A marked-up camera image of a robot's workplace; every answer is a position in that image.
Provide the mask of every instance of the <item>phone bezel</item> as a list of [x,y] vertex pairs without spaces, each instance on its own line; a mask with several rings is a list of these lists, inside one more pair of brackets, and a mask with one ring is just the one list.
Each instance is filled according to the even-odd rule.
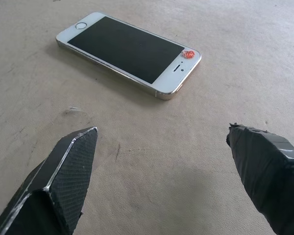
[[[148,83],[126,71],[121,70],[118,67],[115,67],[71,44],[68,44],[68,41],[71,40],[72,38],[74,38],[75,36],[77,36],[78,34],[80,34],[81,32],[83,32],[84,30],[88,29],[88,27],[90,27],[91,25],[95,24],[96,22],[98,22],[99,20],[101,20],[103,17],[109,17],[112,18],[116,21],[119,21],[123,24],[129,25],[131,27],[134,27],[136,29],[142,30],[144,32],[147,32],[149,34],[152,34],[156,37],[159,37],[163,40],[172,42],[174,44],[177,44],[179,46],[184,47],[183,50],[192,50],[195,52],[195,56],[192,59],[186,59],[182,56],[182,54],[178,55],[172,62],[171,64],[160,74],[160,76],[152,83]],[[78,23],[86,23],[87,26],[84,29],[77,29],[75,26]],[[91,13],[90,15],[86,16],[85,18],[79,20],[78,22],[76,22],[75,24],[73,24],[72,26],[70,26],[69,28],[65,29],[64,31],[62,31],[61,33],[59,33],[56,36],[56,39],[58,41],[60,41],[61,43],[65,44],[66,46],[77,50],[78,52],[81,52],[82,54],[86,55],[89,58],[92,58],[93,60],[99,62],[100,64],[103,64],[109,68],[111,68],[112,70],[126,76],[127,78],[134,80],[144,86],[150,87],[156,91],[159,91],[163,94],[171,94],[175,91],[177,91],[177,89],[180,87],[180,85],[183,83],[183,81],[186,79],[186,77],[189,75],[189,73],[194,69],[194,67],[199,63],[199,61],[201,60],[201,55],[198,51],[191,49],[189,47],[186,47],[184,45],[181,45],[179,43],[173,42],[169,39],[163,38],[159,35],[156,35],[154,33],[148,32],[146,30],[143,30],[141,28],[138,28],[136,26],[133,26],[131,24],[128,24],[126,22],[120,21],[118,19],[115,19],[113,17],[107,16],[105,14],[102,14],[100,12],[94,12]]]

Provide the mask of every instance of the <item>phone screen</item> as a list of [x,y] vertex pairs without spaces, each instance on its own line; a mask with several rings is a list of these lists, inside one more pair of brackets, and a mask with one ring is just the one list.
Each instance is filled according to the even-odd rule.
[[150,84],[184,49],[109,17],[68,43]]

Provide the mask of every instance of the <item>orange sticker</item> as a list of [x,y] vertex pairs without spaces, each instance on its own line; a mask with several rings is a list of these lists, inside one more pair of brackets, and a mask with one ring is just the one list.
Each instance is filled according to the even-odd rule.
[[186,59],[192,59],[195,56],[195,52],[193,52],[192,50],[184,50],[182,51],[182,56]]

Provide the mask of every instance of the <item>beige surface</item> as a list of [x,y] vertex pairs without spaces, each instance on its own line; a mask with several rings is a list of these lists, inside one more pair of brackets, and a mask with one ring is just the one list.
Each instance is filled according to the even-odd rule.
[[[111,79],[55,42],[94,11],[198,49],[200,66],[171,101]],[[294,0],[0,0],[0,213],[60,137],[96,125],[76,235],[271,235],[225,143],[235,121],[294,144]]]

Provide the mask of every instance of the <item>smartphone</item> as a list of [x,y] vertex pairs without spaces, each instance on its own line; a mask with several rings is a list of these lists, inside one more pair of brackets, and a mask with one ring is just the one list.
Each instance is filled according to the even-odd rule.
[[65,29],[56,40],[160,99],[171,99],[201,60],[194,49],[100,12]]

